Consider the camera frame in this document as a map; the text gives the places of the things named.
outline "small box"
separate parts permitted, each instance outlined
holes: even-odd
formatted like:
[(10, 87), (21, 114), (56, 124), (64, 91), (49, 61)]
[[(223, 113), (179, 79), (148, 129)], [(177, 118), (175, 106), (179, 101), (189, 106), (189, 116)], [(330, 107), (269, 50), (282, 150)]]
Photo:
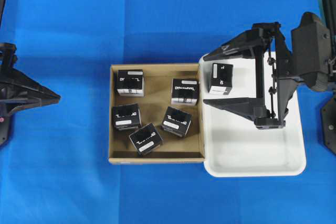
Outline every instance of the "small box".
[(141, 69), (118, 70), (117, 91), (123, 97), (143, 97), (143, 71)]
[(162, 138), (152, 123), (137, 130), (129, 136), (140, 155), (146, 155), (162, 144)]
[(162, 129), (179, 137), (185, 137), (191, 124), (191, 114), (168, 107), (162, 121)]
[(212, 74), (209, 83), (210, 94), (229, 94), (232, 89), (233, 65), (212, 64)]
[(196, 79), (173, 79), (172, 104), (196, 105), (198, 90)]
[(113, 126), (119, 131), (141, 128), (140, 109), (137, 103), (112, 107)]

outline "open cardboard box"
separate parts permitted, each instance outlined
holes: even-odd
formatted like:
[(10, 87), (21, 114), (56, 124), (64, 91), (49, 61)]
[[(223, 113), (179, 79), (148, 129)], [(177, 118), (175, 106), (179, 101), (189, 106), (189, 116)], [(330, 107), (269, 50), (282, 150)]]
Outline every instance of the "open cardboard box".
[[(118, 70), (142, 69), (144, 97), (121, 97), (115, 89)], [(112, 65), (110, 76), (110, 143), (109, 161), (113, 164), (144, 163), (200, 163), (204, 161), (204, 133), (201, 93), (196, 106), (174, 105), (192, 115), (192, 122), (185, 138), (163, 131), (161, 123), (171, 105), (173, 78), (198, 78), (197, 63)], [(133, 131), (117, 131), (112, 126), (111, 109), (115, 105), (138, 103), (142, 125), (153, 123), (163, 138), (163, 145), (141, 157), (132, 145), (129, 135)]]

